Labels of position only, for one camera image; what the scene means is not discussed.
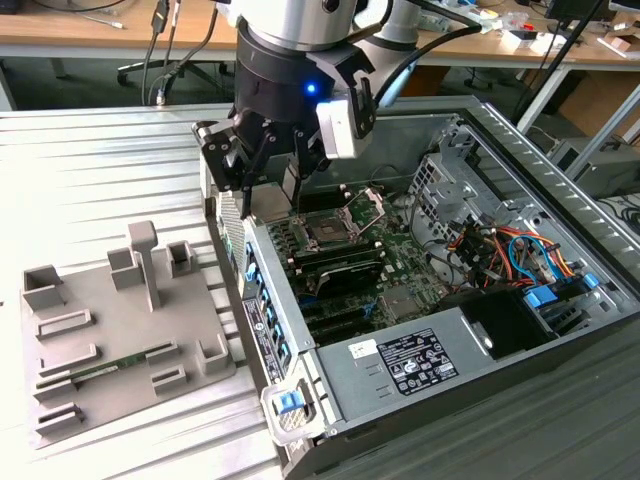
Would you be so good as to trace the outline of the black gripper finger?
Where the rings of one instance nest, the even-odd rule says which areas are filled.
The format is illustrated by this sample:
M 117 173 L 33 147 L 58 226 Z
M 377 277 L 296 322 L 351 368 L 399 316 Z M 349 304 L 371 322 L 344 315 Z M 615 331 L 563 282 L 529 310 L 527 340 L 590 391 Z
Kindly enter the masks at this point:
M 294 157 L 291 168 L 294 175 L 293 199 L 298 200 L 302 184 L 325 161 L 325 151 L 319 131 L 311 134 L 301 128 L 293 133 Z
M 253 187 L 273 156 L 273 129 L 263 128 L 251 151 L 234 130 L 232 120 L 196 122 L 192 132 L 218 190 L 242 193 L 240 218 L 246 219 L 251 213 Z

